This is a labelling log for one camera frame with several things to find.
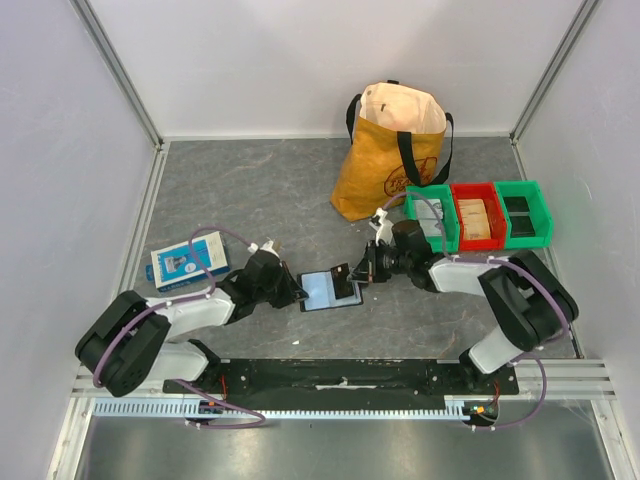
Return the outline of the black credit card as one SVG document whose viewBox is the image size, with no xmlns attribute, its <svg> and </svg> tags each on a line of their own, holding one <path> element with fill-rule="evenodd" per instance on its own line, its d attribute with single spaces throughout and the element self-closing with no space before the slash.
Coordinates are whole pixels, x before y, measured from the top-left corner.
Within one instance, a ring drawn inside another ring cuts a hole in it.
<svg viewBox="0 0 640 480">
<path fill-rule="evenodd" d="M 336 265 L 330 269 L 330 276 L 337 300 L 342 300 L 355 295 L 355 287 L 350 280 L 350 268 L 347 263 Z"/>
</svg>

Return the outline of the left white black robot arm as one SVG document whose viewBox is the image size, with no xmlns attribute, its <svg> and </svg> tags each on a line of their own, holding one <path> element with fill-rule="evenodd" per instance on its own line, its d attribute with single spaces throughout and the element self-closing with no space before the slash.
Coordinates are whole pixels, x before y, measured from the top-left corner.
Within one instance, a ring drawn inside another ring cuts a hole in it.
<svg viewBox="0 0 640 480">
<path fill-rule="evenodd" d="M 154 299 L 120 293 L 78 341 L 75 356 L 92 372 L 94 386 L 116 398 L 149 379 L 180 378 L 206 393 L 219 384 L 217 358 L 201 342 L 176 344 L 177 337 L 230 325 L 262 303 L 282 309 L 308 298 L 286 262 L 261 248 L 214 288 Z"/>
</svg>

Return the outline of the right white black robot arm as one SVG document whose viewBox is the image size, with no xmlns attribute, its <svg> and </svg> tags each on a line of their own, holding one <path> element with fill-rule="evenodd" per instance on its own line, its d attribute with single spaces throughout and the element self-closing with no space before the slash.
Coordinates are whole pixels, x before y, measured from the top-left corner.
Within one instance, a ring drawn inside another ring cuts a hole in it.
<svg viewBox="0 0 640 480">
<path fill-rule="evenodd" d="M 574 298 L 530 250 L 507 257 L 447 257 L 432 250 L 415 220 L 373 226 L 376 238 L 350 280 L 373 284 L 405 275 L 421 290 L 487 300 L 497 326 L 459 357 L 458 381 L 469 393 L 483 392 L 503 366 L 568 334 L 579 316 Z"/>
</svg>

